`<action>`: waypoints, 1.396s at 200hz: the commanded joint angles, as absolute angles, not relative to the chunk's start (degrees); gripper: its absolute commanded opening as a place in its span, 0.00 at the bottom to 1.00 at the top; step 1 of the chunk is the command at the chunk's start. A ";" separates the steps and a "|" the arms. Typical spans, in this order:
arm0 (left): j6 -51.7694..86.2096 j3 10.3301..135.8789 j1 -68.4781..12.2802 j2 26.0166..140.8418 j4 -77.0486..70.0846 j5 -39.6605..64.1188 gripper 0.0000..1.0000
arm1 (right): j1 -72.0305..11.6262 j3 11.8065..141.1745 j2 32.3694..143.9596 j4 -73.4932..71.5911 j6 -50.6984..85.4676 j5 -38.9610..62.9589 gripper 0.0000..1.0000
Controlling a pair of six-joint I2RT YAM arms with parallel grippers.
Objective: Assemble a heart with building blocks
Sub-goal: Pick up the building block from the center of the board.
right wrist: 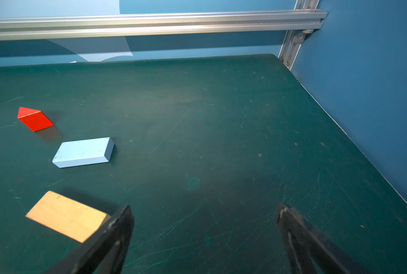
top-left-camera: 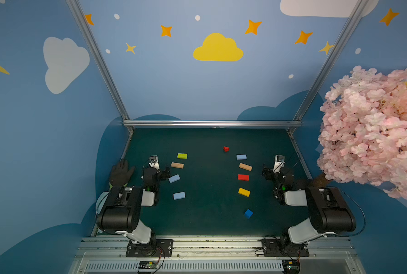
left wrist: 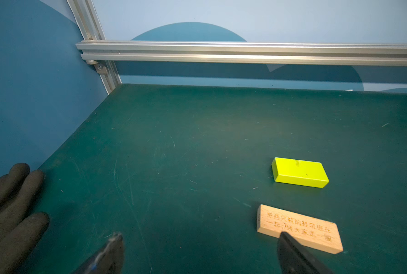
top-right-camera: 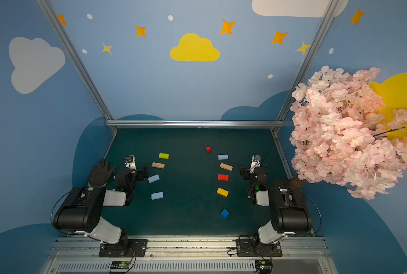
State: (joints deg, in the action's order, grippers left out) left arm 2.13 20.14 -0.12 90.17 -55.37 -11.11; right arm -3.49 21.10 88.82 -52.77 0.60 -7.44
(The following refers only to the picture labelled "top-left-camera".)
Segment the natural wood block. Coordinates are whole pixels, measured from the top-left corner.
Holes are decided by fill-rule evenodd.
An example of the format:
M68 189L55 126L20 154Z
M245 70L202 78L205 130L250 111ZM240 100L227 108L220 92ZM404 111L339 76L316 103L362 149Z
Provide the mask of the natural wood block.
M243 170L246 170L246 171L252 171L252 169L253 169L252 166L249 166L249 165L246 165L246 164L243 164L243 163L239 164L239 168L243 169Z
M183 163L176 163L176 162L172 162L171 163L171 167L175 168L175 169L183 169L184 168L184 164Z

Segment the lime green block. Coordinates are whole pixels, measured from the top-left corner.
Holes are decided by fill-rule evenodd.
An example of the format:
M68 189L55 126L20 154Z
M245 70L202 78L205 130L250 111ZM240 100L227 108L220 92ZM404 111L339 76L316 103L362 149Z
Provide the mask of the lime green block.
M178 159L187 159L188 155L185 153L178 153L177 158Z

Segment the red rectangular block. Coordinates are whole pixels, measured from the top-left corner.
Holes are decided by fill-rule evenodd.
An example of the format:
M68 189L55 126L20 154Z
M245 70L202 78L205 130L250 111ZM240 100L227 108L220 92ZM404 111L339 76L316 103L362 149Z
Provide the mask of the red rectangular block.
M248 175L238 174L238 180L248 182L249 181L249 176Z

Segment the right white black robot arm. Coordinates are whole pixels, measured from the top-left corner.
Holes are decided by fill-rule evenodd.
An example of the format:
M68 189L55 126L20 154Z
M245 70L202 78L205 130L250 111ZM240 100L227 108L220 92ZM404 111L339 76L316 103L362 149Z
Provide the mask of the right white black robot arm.
M305 207L308 218L284 230L281 249L302 247L309 241L341 232L353 232L356 218L336 187L306 186L294 189L293 179L283 172L285 157L276 155L273 167L264 166L262 176L273 183L273 194L283 206Z

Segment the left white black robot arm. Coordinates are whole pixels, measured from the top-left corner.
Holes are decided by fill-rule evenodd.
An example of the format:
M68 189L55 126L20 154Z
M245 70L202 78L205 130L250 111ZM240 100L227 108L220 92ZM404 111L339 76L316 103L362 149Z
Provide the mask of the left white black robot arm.
M142 185L129 187L136 168L125 159L113 166L108 183L110 190L98 199L97 227L109 234L120 234L137 247L155 248L153 230L141 220L143 207L159 202L161 182L170 178L170 169L160 169L159 159L152 155L142 169Z

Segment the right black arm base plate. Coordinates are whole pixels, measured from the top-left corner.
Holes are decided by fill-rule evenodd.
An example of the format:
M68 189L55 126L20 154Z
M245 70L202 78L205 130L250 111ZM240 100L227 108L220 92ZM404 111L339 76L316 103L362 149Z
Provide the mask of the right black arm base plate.
M263 238L261 240L265 257L309 257L309 251L305 244L294 244L288 240Z

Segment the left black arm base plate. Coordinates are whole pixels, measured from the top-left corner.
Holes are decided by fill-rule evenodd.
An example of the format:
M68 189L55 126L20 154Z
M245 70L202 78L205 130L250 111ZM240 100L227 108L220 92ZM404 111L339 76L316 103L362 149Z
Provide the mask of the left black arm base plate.
M155 239L148 244L135 244L130 241L125 256L127 258L155 258L159 256L171 258L172 251L172 239Z

